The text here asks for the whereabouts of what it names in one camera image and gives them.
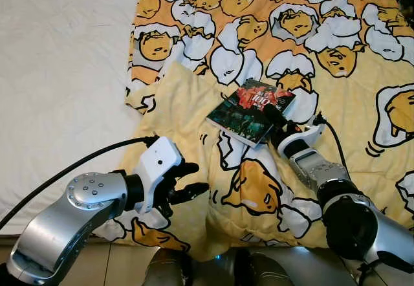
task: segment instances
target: yellow blanket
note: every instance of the yellow blanket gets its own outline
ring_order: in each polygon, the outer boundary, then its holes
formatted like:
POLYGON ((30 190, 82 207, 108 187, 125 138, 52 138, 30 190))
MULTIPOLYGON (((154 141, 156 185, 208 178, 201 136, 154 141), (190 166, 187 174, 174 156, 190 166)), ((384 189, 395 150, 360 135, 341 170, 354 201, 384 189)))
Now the yellow blanket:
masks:
MULTIPOLYGON (((198 260, 245 244, 327 246, 315 195, 274 148, 249 148, 205 121, 247 78, 292 91, 299 124, 322 111, 353 182, 413 228, 413 36, 394 0, 140 0, 126 98, 144 113, 135 135, 171 138, 200 167, 176 188, 208 182, 210 192, 169 219, 129 212, 99 233, 198 260)), ((329 131, 316 149, 340 162, 329 131)), ((131 171, 144 150, 131 147, 121 167, 131 171)))

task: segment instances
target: red book cover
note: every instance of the red book cover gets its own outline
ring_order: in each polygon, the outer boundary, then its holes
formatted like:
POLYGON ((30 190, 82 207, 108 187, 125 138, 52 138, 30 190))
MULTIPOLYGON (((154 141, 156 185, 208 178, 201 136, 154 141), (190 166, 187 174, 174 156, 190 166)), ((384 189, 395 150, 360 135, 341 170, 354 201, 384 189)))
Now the red book cover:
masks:
POLYGON ((289 91, 247 80, 218 105, 207 116, 207 120, 245 144, 255 147, 272 127, 263 114, 264 106, 272 104, 283 113, 294 97, 295 94, 289 91))

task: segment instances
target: white bed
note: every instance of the white bed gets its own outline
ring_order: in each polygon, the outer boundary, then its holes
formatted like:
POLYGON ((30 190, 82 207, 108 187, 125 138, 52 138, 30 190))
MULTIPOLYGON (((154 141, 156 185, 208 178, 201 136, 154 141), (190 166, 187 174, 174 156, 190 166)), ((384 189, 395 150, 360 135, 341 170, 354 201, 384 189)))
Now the white bed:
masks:
MULTIPOLYGON (((137 0, 0 0, 0 218, 43 181, 86 154, 131 137, 124 105, 137 0)), ((118 149, 48 188, 0 234, 28 221, 86 171, 115 169, 118 149)))

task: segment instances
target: robotic hand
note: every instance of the robotic hand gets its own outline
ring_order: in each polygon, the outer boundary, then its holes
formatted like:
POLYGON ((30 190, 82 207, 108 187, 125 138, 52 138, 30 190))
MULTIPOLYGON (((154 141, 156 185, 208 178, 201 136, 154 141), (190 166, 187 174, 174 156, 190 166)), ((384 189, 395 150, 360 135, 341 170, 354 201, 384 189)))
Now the robotic hand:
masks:
POLYGON ((35 216, 20 235, 6 263, 7 285, 58 285, 89 234, 108 219, 124 210, 144 214, 152 207, 169 217, 169 204, 207 191, 208 184, 200 182, 174 190, 175 178, 198 170, 198 165, 185 162, 174 143, 160 137, 141 155, 132 175, 121 170, 75 177, 61 198, 35 216))
POLYGON ((345 166, 311 148, 327 124, 324 117, 314 117, 302 132, 274 106, 267 105, 265 114, 275 125, 272 144, 318 198, 329 247, 345 259, 382 262, 413 273, 414 237, 408 229, 379 211, 352 183, 345 166))

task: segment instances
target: silver metal part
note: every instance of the silver metal part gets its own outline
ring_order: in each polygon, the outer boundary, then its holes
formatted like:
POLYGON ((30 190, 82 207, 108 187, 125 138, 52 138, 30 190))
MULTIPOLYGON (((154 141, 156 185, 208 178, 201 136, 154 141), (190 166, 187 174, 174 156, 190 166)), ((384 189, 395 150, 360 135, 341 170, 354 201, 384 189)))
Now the silver metal part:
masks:
POLYGON ((413 235, 410 234, 410 232, 402 225, 398 224, 391 218, 386 217, 380 210, 378 210, 378 208, 376 208, 374 203, 371 202, 368 197, 353 193, 337 195, 329 200, 323 207, 323 215, 332 204, 339 201, 343 197, 347 197, 356 204, 366 206, 367 210, 374 213, 378 228, 374 243, 364 256, 364 261, 366 263, 378 260, 379 257, 377 252, 385 251, 398 256, 407 263, 414 265, 413 235))
POLYGON ((289 164, 300 181, 315 193, 332 179, 350 180, 347 170, 341 164, 325 160, 313 148, 294 154, 289 158, 289 164))
POLYGON ((126 199, 119 173, 77 176, 60 199, 29 222, 7 260, 9 273, 31 285, 58 284, 89 234, 120 215, 126 199))
POLYGON ((318 124, 314 126, 312 123, 315 120, 315 116, 308 121, 308 125, 305 126, 305 131, 300 133, 292 134, 291 136, 285 138, 281 141, 278 146, 278 153, 285 159, 287 159, 285 154, 285 148, 295 140, 302 139, 306 142, 309 147, 315 145, 315 142, 321 136, 323 130, 325 129, 325 124, 318 124))

